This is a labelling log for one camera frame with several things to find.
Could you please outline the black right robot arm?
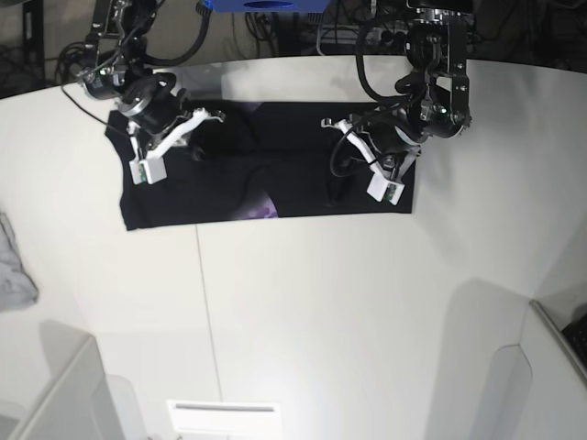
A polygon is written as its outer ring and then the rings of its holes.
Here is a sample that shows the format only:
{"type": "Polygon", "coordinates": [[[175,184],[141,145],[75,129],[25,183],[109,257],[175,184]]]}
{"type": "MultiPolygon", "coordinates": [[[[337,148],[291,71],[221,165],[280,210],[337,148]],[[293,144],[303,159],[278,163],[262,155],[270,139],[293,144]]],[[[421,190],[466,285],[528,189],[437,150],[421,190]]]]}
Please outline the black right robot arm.
{"type": "Polygon", "coordinates": [[[210,119],[221,120],[189,104],[170,68],[188,61],[205,42],[212,9],[196,3],[201,18],[194,43],[182,55],[160,59],[147,53],[147,33],[162,1],[98,1],[92,28],[83,42],[82,67],[76,81],[95,100],[113,100],[119,115],[103,121],[107,135],[131,143],[140,160],[161,157],[169,149],[191,147],[192,132],[210,119]]]}

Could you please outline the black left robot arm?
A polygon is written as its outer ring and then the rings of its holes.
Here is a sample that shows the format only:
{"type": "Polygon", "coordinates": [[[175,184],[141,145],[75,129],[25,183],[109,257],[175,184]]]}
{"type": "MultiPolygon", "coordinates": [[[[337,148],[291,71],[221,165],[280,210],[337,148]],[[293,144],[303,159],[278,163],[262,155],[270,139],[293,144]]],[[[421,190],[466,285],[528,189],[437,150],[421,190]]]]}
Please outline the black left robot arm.
{"type": "Polygon", "coordinates": [[[420,153],[429,138],[453,138],[471,124],[467,31],[461,19],[473,12],[471,1],[408,1],[410,18],[401,34],[412,70],[395,84],[394,95],[382,95],[369,83],[366,40],[376,27],[393,23],[389,13],[366,21],[354,50],[363,91],[377,104],[355,122],[344,121],[329,167],[339,178],[366,168],[397,178],[401,166],[420,153]]]}

